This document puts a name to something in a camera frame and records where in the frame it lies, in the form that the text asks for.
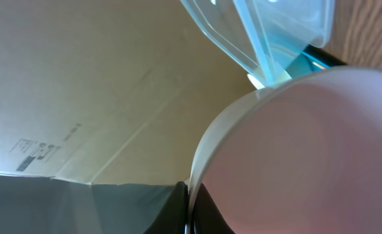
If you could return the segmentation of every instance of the cardboard surface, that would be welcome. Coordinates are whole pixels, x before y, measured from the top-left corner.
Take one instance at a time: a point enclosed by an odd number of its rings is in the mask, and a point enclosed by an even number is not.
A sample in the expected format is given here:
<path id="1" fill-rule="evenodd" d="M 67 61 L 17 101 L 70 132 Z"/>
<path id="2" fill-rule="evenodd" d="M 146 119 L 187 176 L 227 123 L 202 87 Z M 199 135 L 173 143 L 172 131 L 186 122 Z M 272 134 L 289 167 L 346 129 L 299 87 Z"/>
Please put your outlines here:
<path id="1" fill-rule="evenodd" d="M 0 1 L 0 174 L 174 184 L 252 90 L 178 1 Z"/>
<path id="2" fill-rule="evenodd" d="M 0 176 L 0 233 L 143 233 L 174 186 Z"/>

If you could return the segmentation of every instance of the wooden table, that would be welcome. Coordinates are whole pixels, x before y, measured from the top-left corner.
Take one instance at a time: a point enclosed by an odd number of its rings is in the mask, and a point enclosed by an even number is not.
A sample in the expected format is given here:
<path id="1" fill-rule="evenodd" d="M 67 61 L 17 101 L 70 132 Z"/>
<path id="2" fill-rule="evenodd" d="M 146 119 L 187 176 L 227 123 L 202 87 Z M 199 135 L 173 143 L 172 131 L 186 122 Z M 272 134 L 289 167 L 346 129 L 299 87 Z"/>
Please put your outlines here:
<path id="1" fill-rule="evenodd" d="M 324 50 L 349 65 L 382 69 L 382 0 L 336 0 Z"/>

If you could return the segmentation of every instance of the light blue plastic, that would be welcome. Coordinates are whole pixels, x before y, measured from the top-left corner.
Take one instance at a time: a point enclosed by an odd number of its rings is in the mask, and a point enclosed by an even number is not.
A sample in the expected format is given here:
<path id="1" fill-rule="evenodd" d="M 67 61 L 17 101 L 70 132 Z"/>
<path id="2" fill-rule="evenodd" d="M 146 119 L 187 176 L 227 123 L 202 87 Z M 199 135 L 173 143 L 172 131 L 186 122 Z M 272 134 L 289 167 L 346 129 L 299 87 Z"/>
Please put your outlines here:
<path id="1" fill-rule="evenodd" d="M 328 41 L 333 0 L 181 0 L 199 28 L 265 86 Z"/>

